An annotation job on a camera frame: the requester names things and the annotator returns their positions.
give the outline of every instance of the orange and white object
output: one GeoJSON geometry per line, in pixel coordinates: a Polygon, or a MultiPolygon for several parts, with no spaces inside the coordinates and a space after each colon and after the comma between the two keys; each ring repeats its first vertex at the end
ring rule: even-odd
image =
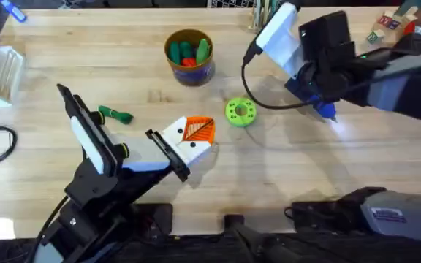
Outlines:
{"type": "Polygon", "coordinates": [[[162,137],[190,166],[211,149],[215,132],[216,124],[212,118],[181,117],[162,131],[162,137]]]}

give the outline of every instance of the wooden tabletop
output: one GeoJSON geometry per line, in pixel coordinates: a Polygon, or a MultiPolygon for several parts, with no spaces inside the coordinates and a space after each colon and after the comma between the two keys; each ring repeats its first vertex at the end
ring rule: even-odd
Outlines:
{"type": "MultiPolygon", "coordinates": [[[[339,8],[305,8],[299,23],[339,8]]],[[[383,8],[342,8],[357,51],[383,8]]],[[[140,202],[170,202],[174,233],[215,233],[227,213],[244,213],[264,231],[291,228],[283,208],[295,200],[339,197],[363,186],[421,193],[421,121],[347,102],[336,104],[337,123],[313,110],[259,108],[242,129],[224,116],[228,99],[245,96],[240,65],[254,34],[248,9],[26,10],[29,20],[9,18],[1,33],[27,57],[26,77],[13,107],[0,109],[0,124],[19,136],[15,152],[0,163],[0,218],[7,235],[35,236],[64,195],[81,161],[56,83],[80,94],[91,110],[107,105],[135,116],[112,132],[144,137],[183,115],[216,119],[212,153],[181,183],[170,175],[140,202]],[[179,84],[166,62],[166,38],[197,28],[214,43],[216,75],[206,85],[179,84]]],[[[268,104],[297,100],[283,88],[288,77],[266,56],[246,71],[255,95],[268,104]]],[[[0,149],[7,146],[0,137],[0,149]]]]}

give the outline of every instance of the red object in cup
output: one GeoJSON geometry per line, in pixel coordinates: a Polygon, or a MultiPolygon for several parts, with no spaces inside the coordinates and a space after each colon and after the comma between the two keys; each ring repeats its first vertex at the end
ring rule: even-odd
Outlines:
{"type": "Polygon", "coordinates": [[[195,58],[183,58],[181,61],[181,65],[183,66],[196,66],[196,59],[195,58]]]}

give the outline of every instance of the label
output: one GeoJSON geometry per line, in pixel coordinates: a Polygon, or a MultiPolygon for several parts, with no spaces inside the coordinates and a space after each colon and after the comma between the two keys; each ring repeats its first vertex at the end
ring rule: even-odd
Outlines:
{"type": "Polygon", "coordinates": [[[208,78],[211,72],[211,66],[212,62],[194,71],[185,72],[179,69],[175,69],[173,71],[175,73],[175,77],[180,82],[187,85],[200,85],[208,78]]]}
{"type": "Polygon", "coordinates": [[[394,208],[379,208],[372,207],[371,212],[376,220],[393,221],[399,223],[406,223],[407,220],[402,211],[394,208]]]}
{"type": "Polygon", "coordinates": [[[401,24],[401,22],[399,22],[399,21],[396,21],[396,20],[392,20],[388,25],[387,25],[387,27],[389,28],[389,29],[392,29],[392,30],[394,30],[394,29],[396,29],[399,25],[401,24]]]}
{"type": "Polygon", "coordinates": [[[386,15],[383,15],[379,20],[378,23],[382,24],[383,26],[389,25],[389,23],[392,21],[392,18],[387,17],[386,15]]]}

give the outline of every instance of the green gear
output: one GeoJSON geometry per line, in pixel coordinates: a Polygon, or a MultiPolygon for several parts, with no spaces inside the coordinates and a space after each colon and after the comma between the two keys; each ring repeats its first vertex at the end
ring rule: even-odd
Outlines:
{"type": "Polygon", "coordinates": [[[233,126],[245,127],[256,119],[256,106],[250,99],[234,98],[227,103],[225,115],[233,126]]]}

